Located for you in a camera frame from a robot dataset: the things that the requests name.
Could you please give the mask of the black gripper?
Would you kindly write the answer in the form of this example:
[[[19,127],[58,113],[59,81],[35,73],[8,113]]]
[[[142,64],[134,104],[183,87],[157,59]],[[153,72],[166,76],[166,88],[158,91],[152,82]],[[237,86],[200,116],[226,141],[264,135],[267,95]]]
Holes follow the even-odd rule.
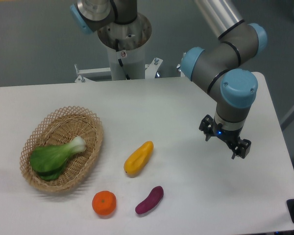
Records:
[[[233,152],[231,159],[240,157],[244,159],[250,152],[251,141],[240,139],[242,127],[236,130],[226,130],[221,123],[216,124],[210,115],[206,115],[199,125],[199,130],[205,135],[205,141],[209,141],[211,137],[217,137],[231,147]]]

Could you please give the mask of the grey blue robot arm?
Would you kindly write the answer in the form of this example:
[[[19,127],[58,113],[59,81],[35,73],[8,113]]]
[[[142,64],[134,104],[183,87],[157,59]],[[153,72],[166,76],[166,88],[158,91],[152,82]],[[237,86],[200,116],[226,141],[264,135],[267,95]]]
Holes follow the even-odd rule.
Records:
[[[241,64],[267,45],[265,30],[246,24],[229,0],[199,0],[200,11],[220,44],[213,51],[194,47],[180,64],[182,73],[217,104],[213,117],[205,116],[199,129],[206,138],[217,137],[244,158],[251,142],[240,138],[241,130],[256,98],[258,81]],[[144,79],[145,52],[150,39],[149,20],[137,10],[135,0],[79,0],[70,7],[85,34],[96,32],[109,54],[114,80]]]

